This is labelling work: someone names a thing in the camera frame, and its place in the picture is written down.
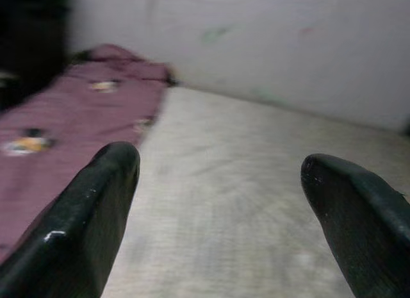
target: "wall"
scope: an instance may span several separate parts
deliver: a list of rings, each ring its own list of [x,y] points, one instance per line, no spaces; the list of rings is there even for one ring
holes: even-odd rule
[[[410,0],[74,0],[73,50],[113,42],[188,86],[394,130],[410,117]]]

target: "white mattress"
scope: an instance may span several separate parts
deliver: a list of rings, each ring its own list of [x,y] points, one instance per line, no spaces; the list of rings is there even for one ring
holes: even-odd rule
[[[300,187],[311,153],[410,194],[410,144],[386,131],[173,88],[140,153],[105,298],[353,297]]]

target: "pink bedsheet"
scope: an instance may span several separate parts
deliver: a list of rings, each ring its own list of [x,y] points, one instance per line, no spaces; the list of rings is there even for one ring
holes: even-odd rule
[[[91,58],[0,117],[0,261],[102,146],[137,144],[158,114],[167,86],[164,65],[112,45],[94,49]],[[107,82],[115,86],[99,90]],[[30,128],[41,129],[55,144],[10,156],[10,142]]]

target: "bedsheet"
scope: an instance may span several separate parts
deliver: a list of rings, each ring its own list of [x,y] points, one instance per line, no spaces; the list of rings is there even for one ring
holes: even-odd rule
[[[0,117],[0,261],[101,147],[139,143],[166,78],[164,65],[102,45]]]
[[[346,158],[410,194],[396,134],[173,88],[104,298],[353,298],[300,186],[312,153]]]

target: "white wall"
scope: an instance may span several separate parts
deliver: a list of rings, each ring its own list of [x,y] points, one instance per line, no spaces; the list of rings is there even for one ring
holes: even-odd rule
[[[74,0],[72,49],[113,42],[187,85],[394,130],[410,0]]]

